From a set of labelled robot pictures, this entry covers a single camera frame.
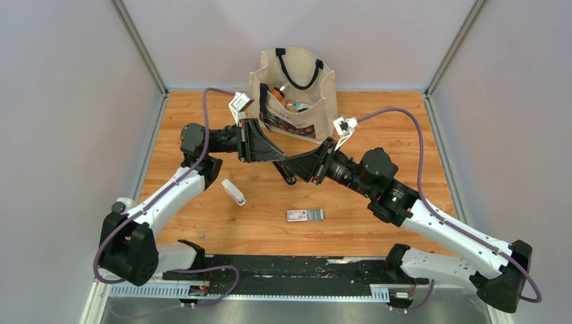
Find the white stapler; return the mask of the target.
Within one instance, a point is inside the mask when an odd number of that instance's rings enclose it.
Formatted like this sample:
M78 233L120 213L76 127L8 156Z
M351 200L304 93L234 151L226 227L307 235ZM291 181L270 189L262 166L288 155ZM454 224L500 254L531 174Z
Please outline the white stapler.
M246 197L244 193L229 179L224 179L221 182L225 192L239 205L244 206L246 203Z

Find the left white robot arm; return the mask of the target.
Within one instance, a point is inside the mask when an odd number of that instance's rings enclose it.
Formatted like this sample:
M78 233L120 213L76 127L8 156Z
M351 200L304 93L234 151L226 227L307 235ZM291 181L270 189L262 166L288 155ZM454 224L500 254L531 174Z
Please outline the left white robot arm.
M157 273L178 270L188 279L200 279L206 261L198 256L198 246L185 240L159 245L156 237L160 231L217 179L223 161L215 154L237 153L245 163L286 158L254 118L241 119L219 130L190 123L183 127L180 138L183 161L171 178L140 204L118 199L105 217L93 262L94 274L101 282L127 281L142 286Z

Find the black stapler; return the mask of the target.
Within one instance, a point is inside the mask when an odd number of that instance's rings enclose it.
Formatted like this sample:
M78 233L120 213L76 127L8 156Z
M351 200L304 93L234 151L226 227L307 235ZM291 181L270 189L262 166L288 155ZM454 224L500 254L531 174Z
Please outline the black stapler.
M281 162L273 161L273 165L288 185L294 185L297 182L296 175L284 167Z

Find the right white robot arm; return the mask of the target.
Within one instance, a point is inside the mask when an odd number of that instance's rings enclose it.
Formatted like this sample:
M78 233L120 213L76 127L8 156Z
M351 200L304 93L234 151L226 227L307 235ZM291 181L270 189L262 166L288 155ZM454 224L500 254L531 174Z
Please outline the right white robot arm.
M383 148L367 151L356 163L327 138L313 151L282 164L305 182L319 185L328 178L369 198L367 208L382 222L421 234L455 253L433 255L396 244L384 265L391 281L420 277L454 284L505 313L515 313L524 299L532 247L523 240L496 239L439 211L420 192L395 179L398 167Z

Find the staple box with staples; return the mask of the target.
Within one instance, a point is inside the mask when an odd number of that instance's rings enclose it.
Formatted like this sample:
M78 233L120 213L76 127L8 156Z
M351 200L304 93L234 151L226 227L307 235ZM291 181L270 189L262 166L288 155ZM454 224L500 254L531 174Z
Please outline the staple box with staples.
M324 221L324 211L322 209L301 209L287 212L287 222L308 222Z

